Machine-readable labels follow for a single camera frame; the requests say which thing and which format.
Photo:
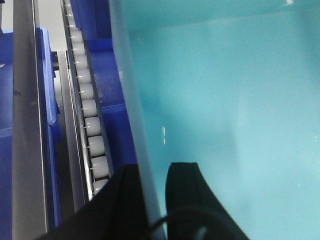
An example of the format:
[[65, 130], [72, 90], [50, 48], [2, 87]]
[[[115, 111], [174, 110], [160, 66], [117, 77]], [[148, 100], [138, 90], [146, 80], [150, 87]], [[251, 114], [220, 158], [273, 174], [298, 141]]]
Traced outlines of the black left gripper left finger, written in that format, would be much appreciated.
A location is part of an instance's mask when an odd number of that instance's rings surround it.
[[42, 240], [141, 240], [149, 227], [138, 165], [120, 167], [98, 194]]

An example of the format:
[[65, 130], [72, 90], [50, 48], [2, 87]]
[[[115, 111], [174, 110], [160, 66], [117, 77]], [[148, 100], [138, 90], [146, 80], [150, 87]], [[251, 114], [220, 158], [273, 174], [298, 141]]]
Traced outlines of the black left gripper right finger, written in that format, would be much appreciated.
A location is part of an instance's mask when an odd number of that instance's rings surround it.
[[246, 240], [208, 186], [197, 163], [174, 162], [165, 185], [170, 240]]

